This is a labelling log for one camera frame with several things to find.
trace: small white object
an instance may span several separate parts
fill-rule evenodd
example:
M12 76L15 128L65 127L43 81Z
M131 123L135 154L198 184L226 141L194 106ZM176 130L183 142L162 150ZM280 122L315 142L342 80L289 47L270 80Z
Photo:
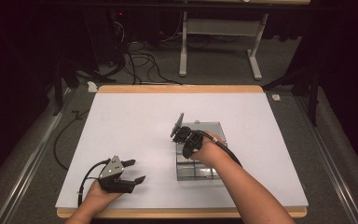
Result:
M280 101L281 100L281 96L279 94L272 94L272 99L274 101Z
M92 81L88 81L87 84L89 84L89 92L97 92L97 85L93 83Z

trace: clear plastic box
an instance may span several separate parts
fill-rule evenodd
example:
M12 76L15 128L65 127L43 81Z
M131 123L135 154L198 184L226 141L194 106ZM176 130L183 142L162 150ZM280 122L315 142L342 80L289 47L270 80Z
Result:
M220 122L194 122L183 123L182 126L189 127L191 130L201 130L218 135L226 145L226 138L223 134ZM182 155L184 144L176 144L176 175L178 181L184 180L210 180L220 179L215 169L201 164L199 161L186 159Z

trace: forearm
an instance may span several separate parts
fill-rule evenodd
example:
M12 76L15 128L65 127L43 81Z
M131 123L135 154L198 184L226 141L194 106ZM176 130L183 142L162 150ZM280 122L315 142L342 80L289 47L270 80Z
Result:
M96 211L86 203L82 203L80 207L66 220L65 224L87 224L91 223L92 218L96 215Z
M237 163L221 160L214 169L245 223L295 223L275 197Z

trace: gray carpet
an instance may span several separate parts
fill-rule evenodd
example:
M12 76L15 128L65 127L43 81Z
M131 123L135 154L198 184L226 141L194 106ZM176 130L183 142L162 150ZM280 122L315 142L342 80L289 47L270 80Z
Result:
M157 61L160 72L168 79L173 79L186 84L247 84L264 85L284 75L285 69L290 63L298 40L280 42L277 39L263 40L257 52L257 60L264 76L262 81L254 81L250 65L246 59L243 45L250 45L247 38L234 42L215 42L204 49L189 49L187 77L179 77L179 47L146 46L142 51L152 53ZM132 49L138 49L142 45L133 45ZM142 59L134 60L141 64ZM143 82L147 81L147 66L136 69L136 74ZM102 65L102 71L109 68ZM157 70L151 70L151 79L158 79ZM132 82L132 76L124 71L116 75L119 83ZM268 91L267 95L274 116L282 131L283 139L287 145L293 163L296 167L299 179L303 184L310 207L306 217L296 220L297 223L351 223L341 200L338 198L329 174L326 172L322 157L318 150L318 144L312 135L306 119L298 106L297 98L294 98L288 87L280 87L274 91ZM272 93L279 93L280 102L271 100ZM46 145L46 154L40 162L29 188L14 213L11 223L63 223L64 220L56 215L55 203L60 193L66 171L63 170L54 159L53 146L60 131L75 118L73 111L80 113L90 109L95 93L87 92L84 80L80 87L74 91L72 100L62 111L62 118L52 133ZM342 132L339 122L332 113L325 96L321 92L317 107L318 131L321 133L331 156L337 164L337 168L358 204L358 158ZM22 167L38 145L44 130L52 120L51 113L54 104L51 104L45 114L29 130L14 148L7 162L0 170L0 209L7 199L13 185L16 183ZM76 120L62 133L57 142L57 155L62 164L69 166L76 150L78 139L81 135L87 115L81 120ZM177 220L108 220L109 223L175 223ZM226 219L197 220L208 223L227 223ZM239 220L231 220L233 223L241 223Z

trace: human arm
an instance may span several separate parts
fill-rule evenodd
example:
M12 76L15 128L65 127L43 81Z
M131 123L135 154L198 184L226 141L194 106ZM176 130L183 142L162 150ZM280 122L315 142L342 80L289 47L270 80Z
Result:
M98 180L92 182L83 203L76 209L66 224L90 223L92 218L102 212L110 203L119 198L122 193L107 193L101 189Z
M202 148L195 152L191 159L215 169L236 204L244 223L295 223L263 185L211 140L204 137Z

